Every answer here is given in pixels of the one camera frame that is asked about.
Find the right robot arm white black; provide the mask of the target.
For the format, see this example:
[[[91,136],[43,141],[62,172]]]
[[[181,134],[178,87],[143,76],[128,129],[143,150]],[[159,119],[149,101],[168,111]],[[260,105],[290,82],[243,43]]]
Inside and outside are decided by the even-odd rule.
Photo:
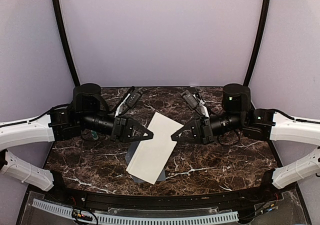
[[[222,88],[222,114],[214,113],[197,92],[186,90],[181,96],[198,117],[173,133],[172,141],[207,145],[227,132],[241,131],[243,136],[257,141],[291,141],[316,146],[297,161],[266,171],[260,187],[255,190],[258,201],[266,202],[275,190],[311,175],[320,175],[319,120],[290,116],[274,108],[254,109],[250,88],[237,83]]]

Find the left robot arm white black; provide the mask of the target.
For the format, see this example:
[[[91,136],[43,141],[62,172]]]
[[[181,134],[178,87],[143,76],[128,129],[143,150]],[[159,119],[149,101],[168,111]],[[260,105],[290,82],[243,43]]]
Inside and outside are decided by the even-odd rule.
[[[67,203],[70,191],[60,173],[42,169],[24,161],[11,147],[42,142],[66,141],[90,130],[109,136],[113,142],[131,143],[151,140],[153,132],[125,113],[135,107],[142,94],[131,87],[117,106],[110,109],[102,97],[102,88],[85,83],[73,90],[71,103],[52,107],[43,114],[25,120],[0,124],[0,173],[28,183]]]

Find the beige letter sheet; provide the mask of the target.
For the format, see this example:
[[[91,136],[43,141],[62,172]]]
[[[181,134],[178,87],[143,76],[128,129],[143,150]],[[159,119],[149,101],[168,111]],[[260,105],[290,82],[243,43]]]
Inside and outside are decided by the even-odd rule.
[[[126,171],[135,178],[154,185],[161,176],[177,142],[171,135],[183,125],[159,112],[155,112],[147,129],[153,138],[137,146]]]

